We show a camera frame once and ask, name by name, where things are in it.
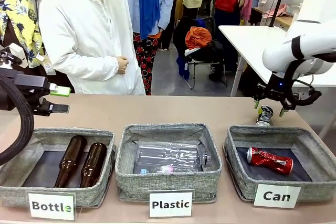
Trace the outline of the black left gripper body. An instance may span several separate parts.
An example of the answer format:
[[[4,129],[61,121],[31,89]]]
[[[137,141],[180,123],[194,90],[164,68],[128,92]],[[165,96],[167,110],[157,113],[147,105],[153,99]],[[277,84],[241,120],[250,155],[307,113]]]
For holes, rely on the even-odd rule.
[[[17,70],[4,68],[1,68],[1,74],[19,89],[34,115],[50,116],[50,102],[44,98],[50,94],[50,83],[46,77],[26,75]]]

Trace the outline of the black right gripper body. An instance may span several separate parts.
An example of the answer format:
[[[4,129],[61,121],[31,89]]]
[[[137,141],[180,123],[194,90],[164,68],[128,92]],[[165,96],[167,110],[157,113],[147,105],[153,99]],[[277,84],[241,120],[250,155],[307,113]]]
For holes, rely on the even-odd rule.
[[[256,101],[271,99],[280,102],[283,109],[295,109],[297,104],[291,91],[293,83],[294,80],[285,80],[273,73],[267,84],[257,84]]]

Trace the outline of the person's right hand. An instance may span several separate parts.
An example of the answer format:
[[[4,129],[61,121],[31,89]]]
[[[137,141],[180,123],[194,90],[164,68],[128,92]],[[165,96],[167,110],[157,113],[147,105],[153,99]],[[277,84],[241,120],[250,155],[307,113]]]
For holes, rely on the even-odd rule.
[[[129,64],[129,61],[126,57],[119,56],[117,57],[118,62],[118,74],[125,74],[126,68]]]

